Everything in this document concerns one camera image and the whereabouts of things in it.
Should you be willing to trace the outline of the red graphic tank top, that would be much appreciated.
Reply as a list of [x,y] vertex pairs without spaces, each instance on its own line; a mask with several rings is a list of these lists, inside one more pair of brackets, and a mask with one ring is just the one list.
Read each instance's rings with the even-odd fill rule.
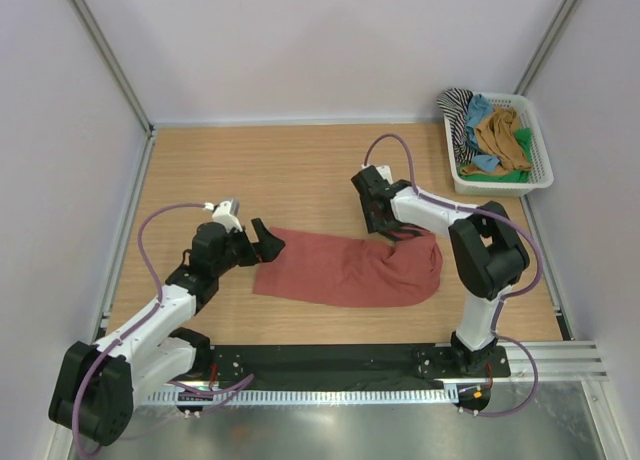
[[275,230],[285,247],[259,266],[253,292],[344,308],[392,308],[433,296],[443,257],[431,233],[393,244],[371,239]]

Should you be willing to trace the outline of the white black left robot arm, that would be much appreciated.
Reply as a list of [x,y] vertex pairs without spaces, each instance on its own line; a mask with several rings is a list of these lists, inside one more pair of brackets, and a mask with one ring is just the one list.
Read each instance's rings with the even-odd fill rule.
[[93,344],[75,342],[65,352],[48,417],[100,446],[114,443],[134,410],[163,384],[185,374],[204,378],[212,367],[206,336],[184,328],[213,298],[220,278],[234,267],[274,261],[285,247],[259,218],[257,235],[229,222],[197,227],[181,264],[159,293],[129,321]]

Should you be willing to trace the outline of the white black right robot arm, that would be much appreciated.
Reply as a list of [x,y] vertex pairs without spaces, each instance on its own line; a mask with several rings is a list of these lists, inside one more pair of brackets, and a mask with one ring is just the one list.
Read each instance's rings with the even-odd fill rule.
[[474,205],[431,195],[407,180],[393,182],[386,166],[365,166],[351,183],[370,233],[415,226],[450,241],[466,291],[462,319],[451,336],[450,361],[459,374],[476,374],[497,343],[493,323],[499,299],[530,265],[518,225],[498,202]]

